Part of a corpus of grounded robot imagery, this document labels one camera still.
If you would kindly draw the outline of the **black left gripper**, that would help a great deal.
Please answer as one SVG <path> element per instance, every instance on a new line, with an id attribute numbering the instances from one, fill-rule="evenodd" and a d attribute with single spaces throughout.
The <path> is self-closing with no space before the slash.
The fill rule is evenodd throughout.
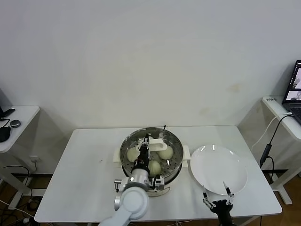
<path id="1" fill-rule="evenodd" d="M 149 165 L 149 134 L 146 134 L 143 141 L 140 140 L 135 146 L 136 151 L 140 151 L 138 156 L 138 164 L 142 167 L 148 167 Z"/>

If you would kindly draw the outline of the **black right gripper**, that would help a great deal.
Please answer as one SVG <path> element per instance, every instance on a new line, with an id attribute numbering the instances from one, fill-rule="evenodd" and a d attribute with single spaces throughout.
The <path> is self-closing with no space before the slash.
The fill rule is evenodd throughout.
<path id="1" fill-rule="evenodd" d="M 231 192 L 230 188 L 223 181 L 224 188 L 227 193 L 226 200 L 217 200 L 211 203 L 208 199 L 208 195 L 206 192 L 206 188 L 202 186 L 203 189 L 203 203 L 211 209 L 211 212 L 215 213 L 218 216 L 219 225 L 220 226 L 233 226 L 232 216 L 230 215 L 230 211 L 233 208 L 234 201 L 234 193 Z"/>

